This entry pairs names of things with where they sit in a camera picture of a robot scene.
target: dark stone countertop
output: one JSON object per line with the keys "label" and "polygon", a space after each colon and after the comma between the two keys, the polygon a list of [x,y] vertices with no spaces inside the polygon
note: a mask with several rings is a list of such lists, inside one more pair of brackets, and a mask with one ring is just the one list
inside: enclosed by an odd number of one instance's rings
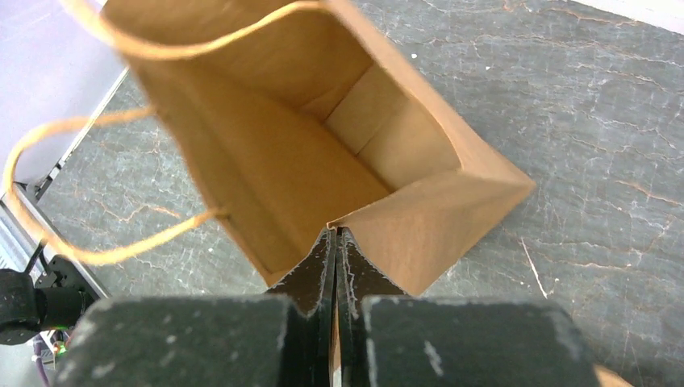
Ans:
{"label": "dark stone countertop", "polygon": [[[538,190],[426,295],[544,294],[634,385],[684,383],[684,39],[574,2],[372,0],[361,9]],[[109,110],[144,104],[127,79]],[[151,119],[92,130],[41,207],[110,248],[198,213]],[[259,293],[217,223],[95,268],[114,294]]]}

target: paper bag handle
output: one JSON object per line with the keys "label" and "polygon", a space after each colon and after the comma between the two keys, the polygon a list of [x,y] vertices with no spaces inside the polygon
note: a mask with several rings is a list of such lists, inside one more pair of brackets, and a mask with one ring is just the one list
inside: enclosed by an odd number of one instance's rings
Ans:
{"label": "paper bag handle", "polygon": [[169,240],[179,236],[183,232],[198,227],[205,221],[215,216],[225,214],[222,210],[208,210],[207,212],[197,215],[193,218],[179,223],[176,226],[170,227],[162,232],[159,232],[147,239],[135,242],[125,247],[114,248],[104,252],[90,252],[77,248],[65,242],[59,235],[45,229],[23,204],[16,193],[16,185],[14,184],[15,170],[17,162],[21,154],[31,145],[36,144],[43,138],[56,135],[58,133],[66,133],[71,131],[78,131],[86,124],[93,123],[93,125],[106,125],[110,123],[125,123],[135,119],[141,119],[151,115],[154,110],[150,107],[120,111],[113,114],[102,115],[93,120],[86,117],[76,117],[47,123],[36,127],[28,132],[12,149],[10,156],[5,166],[4,175],[2,177],[2,188],[6,193],[7,205],[13,210],[15,217],[26,228],[26,230],[36,237],[38,240],[44,240],[59,254],[64,254],[68,259],[78,260],[85,264],[115,264],[126,260],[132,256],[146,252],[156,246],[168,242]]}
{"label": "paper bag handle", "polygon": [[87,0],[60,0],[66,12],[73,16],[90,34],[102,42],[109,44],[120,52],[147,60],[179,60],[189,59],[213,52],[227,44],[261,29],[274,20],[282,18],[296,10],[326,11],[327,6],[321,1],[298,1],[278,8],[254,24],[235,32],[223,35],[205,43],[169,46],[144,40],[121,31],[103,18]]}

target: bag opening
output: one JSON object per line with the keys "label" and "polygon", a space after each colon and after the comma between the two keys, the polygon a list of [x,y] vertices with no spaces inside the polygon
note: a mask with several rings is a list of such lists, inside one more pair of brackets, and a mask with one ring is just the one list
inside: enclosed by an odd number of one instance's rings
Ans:
{"label": "bag opening", "polygon": [[[140,38],[193,44],[287,3],[179,3],[157,17],[161,2],[110,0],[104,12]],[[127,60],[207,205],[230,209],[221,223],[269,285],[326,222],[461,166],[434,118],[327,12],[291,13],[192,60]]]}

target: white wall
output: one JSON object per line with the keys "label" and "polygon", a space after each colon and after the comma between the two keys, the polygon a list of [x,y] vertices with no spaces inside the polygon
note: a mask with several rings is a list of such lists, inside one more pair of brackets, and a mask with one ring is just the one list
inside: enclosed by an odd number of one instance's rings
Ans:
{"label": "white wall", "polygon": [[[57,0],[0,1],[0,166],[31,128],[92,115],[122,71],[116,54]],[[42,180],[76,137],[59,135],[28,150],[15,180]]]}
{"label": "white wall", "polygon": [[575,0],[684,35],[684,0]]}
{"label": "white wall", "polygon": [[32,355],[28,345],[0,345],[0,387],[43,387]]}

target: paper bag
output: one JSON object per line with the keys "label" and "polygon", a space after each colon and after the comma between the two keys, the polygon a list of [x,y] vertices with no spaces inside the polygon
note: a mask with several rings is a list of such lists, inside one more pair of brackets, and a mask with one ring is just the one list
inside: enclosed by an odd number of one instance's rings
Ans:
{"label": "paper bag", "polygon": [[63,2],[122,52],[268,285],[327,225],[422,293],[534,186],[347,0]]}

